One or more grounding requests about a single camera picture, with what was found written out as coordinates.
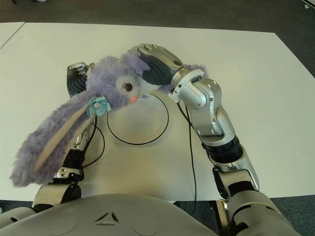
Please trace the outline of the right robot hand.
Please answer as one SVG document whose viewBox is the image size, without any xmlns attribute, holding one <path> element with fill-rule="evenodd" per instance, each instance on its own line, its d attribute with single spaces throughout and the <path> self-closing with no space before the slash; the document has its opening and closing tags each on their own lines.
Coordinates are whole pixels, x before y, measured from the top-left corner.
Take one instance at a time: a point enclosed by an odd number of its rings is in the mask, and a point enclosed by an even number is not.
<svg viewBox="0 0 315 236">
<path fill-rule="evenodd" d="M 175 74 L 184 68 L 182 61 L 162 46 L 143 43 L 128 52 L 138 56 L 148 66 L 142 72 L 142 79 L 152 85 L 171 84 Z"/>
</svg>

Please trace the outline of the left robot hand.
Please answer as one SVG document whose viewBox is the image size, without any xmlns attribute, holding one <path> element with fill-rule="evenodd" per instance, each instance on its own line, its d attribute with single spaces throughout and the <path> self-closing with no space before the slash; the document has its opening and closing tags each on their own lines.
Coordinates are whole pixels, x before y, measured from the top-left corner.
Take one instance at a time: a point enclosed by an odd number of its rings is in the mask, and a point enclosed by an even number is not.
<svg viewBox="0 0 315 236">
<path fill-rule="evenodd" d="M 68 66 L 66 85 L 70 98 L 86 90 L 87 77 L 94 66 L 93 62 L 90 64 L 77 62 Z"/>
</svg>

